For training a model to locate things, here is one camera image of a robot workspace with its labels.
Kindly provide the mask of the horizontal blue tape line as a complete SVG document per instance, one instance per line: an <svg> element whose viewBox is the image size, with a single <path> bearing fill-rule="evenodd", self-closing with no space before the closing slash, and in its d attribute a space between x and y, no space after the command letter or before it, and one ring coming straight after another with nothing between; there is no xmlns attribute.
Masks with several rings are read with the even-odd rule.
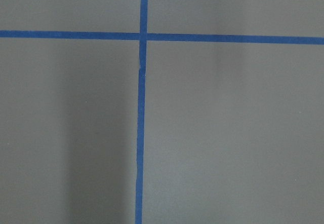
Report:
<svg viewBox="0 0 324 224"><path fill-rule="evenodd" d="M323 37L308 37L308 36L174 34L174 33L141 34L141 33L131 33L131 32L87 32L87 31L1 30L1 38L323 45Z"/></svg>

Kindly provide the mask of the vertical blue tape line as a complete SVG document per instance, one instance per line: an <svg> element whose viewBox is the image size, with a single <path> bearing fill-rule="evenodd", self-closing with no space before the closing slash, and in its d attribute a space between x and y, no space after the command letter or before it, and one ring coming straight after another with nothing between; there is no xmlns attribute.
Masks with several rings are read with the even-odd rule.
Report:
<svg viewBox="0 0 324 224"><path fill-rule="evenodd" d="M135 224L142 223L148 0L140 0Z"/></svg>

